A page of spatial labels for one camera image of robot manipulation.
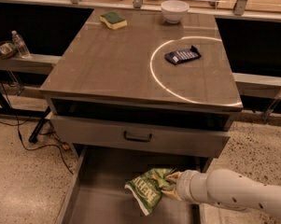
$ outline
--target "bowl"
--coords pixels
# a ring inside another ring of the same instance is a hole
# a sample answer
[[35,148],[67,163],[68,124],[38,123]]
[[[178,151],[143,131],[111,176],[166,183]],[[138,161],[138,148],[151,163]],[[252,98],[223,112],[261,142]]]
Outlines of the bowl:
[[178,1],[168,0],[161,3],[162,15],[170,23],[179,23],[189,10],[189,4]]

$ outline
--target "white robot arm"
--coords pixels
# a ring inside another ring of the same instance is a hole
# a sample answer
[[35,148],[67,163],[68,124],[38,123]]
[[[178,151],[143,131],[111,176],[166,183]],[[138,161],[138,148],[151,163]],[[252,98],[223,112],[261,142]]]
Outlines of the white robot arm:
[[181,200],[219,208],[258,209],[281,219],[281,187],[265,185],[227,169],[209,174],[187,170],[176,181]]

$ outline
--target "yellow sponge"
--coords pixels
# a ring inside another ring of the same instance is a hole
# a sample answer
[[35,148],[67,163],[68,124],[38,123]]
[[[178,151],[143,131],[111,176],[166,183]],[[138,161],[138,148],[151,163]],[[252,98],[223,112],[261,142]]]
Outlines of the yellow sponge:
[[128,22],[121,18],[116,12],[107,12],[100,16],[100,20],[107,25],[108,28],[116,30],[120,27],[128,25]]

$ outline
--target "circle of light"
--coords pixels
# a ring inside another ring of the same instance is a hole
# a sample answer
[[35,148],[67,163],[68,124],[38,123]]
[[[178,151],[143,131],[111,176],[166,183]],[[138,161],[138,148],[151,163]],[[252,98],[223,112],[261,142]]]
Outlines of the circle of light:
[[[222,42],[221,39],[218,39],[218,38],[214,38],[214,37],[208,37],[208,36],[184,36],[182,38],[180,38],[181,40],[184,40],[184,39],[204,39],[204,40],[213,40],[213,41],[218,41],[218,42]],[[200,102],[197,102],[197,101],[193,101],[193,100],[190,100],[190,99],[187,99],[186,97],[184,96],[181,96],[173,91],[171,91],[170,89],[168,89],[167,87],[165,87],[157,78],[153,68],[152,68],[152,60],[154,59],[156,53],[164,46],[166,46],[167,44],[169,43],[172,43],[176,40],[169,40],[163,44],[161,44],[158,48],[155,49],[155,51],[152,53],[151,55],[151,58],[150,58],[150,62],[149,62],[149,68],[150,68],[150,72],[151,72],[151,75],[154,77],[154,79],[157,81],[157,83],[163,88],[165,89],[167,92],[173,94],[175,97],[179,98],[179,99],[182,99],[184,101],[188,101],[188,102],[191,102],[191,103],[194,103],[194,104],[200,104]],[[240,102],[237,102],[237,103],[233,103],[233,104],[226,104],[226,106],[234,106],[234,105],[239,105],[241,104]]]

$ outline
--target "floor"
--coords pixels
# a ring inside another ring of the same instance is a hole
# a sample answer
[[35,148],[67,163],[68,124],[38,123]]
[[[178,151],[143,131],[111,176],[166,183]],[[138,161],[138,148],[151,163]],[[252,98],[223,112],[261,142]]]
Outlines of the floor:
[[[41,99],[32,101],[18,96],[9,99],[14,107],[45,109],[47,105]],[[37,119],[29,119],[19,126],[26,148],[60,147],[57,136],[43,135],[53,131],[49,122],[37,137],[38,142],[30,144],[28,139],[36,124]],[[264,124],[260,113],[244,111],[232,125],[231,135],[208,172],[228,168],[256,181],[281,186],[281,115],[272,114]],[[62,148],[62,153],[73,171],[77,158],[71,150]],[[58,148],[25,150],[16,119],[0,117],[0,224],[55,223],[71,178]],[[204,204],[202,214],[204,224],[281,224],[281,220],[255,210],[237,213]]]

